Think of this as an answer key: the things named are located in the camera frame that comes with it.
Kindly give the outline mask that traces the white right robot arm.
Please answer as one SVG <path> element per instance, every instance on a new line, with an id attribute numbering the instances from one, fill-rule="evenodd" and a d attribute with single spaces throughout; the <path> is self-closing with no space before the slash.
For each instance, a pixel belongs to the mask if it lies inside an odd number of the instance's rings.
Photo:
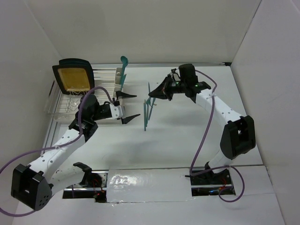
<path id="1" fill-rule="evenodd" d="M 191 168 L 195 165 L 212 121 L 216 120 L 221 126 L 223 132 L 220 149 L 213 159 L 206 163 L 205 169 L 202 171 L 205 174 L 205 180 L 214 184 L 220 180 L 221 173 L 229 168 L 238 156 L 255 148 L 255 123 L 251 116 L 243 116 L 234 111 L 216 95 L 217 84 L 210 87 L 206 82 L 199 81 L 198 72 L 199 70 L 195 69 L 193 64 L 183 64 L 172 69 L 162 83 L 149 93 L 149 97 L 171 101 L 174 94 L 184 94 L 209 112 L 208 124 L 191 163 Z"/>

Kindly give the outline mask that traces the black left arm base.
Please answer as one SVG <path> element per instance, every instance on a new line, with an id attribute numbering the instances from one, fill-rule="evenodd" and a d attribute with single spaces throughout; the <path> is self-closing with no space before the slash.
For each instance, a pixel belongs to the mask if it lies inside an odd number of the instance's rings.
<path id="1" fill-rule="evenodd" d="M 79 168 L 83 175 L 78 183 L 68 186 L 63 191 L 63 199 L 94 199 L 96 203 L 106 203 L 106 190 L 108 171 L 92 170 L 88 165 L 77 162 L 75 168 Z"/>

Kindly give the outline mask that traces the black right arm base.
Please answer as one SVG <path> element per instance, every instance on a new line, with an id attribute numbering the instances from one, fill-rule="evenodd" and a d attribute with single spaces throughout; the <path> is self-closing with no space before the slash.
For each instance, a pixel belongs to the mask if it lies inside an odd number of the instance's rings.
<path id="1" fill-rule="evenodd" d="M 190 179 L 192 196 L 235 195 L 232 179 L 228 169 L 220 173 L 213 171 L 197 176 L 185 175 Z"/>

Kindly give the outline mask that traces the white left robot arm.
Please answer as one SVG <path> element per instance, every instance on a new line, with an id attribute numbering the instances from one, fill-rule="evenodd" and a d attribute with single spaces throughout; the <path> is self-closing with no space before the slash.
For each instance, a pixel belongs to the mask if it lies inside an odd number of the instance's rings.
<path id="1" fill-rule="evenodd" d="M 94 135 L 98 120 L 114 119 L 127 124 L 136 117 L 126 116 L 125 107 L 119 102 L 126 98 L 134 98 L 134 95 L 117 91 L 115 98 L 109 98 L 102 105 L 91 92 L 83 96 L 75 119 L 64 135 L 39 158 L 28 165 L 19 164 L 13 170 L 11 196 L 38 211 L 55 193 L 71 185 L 101 187 L 101 176 L 82 162 L 75 162 L 66 170 L 59 167 Z"/>

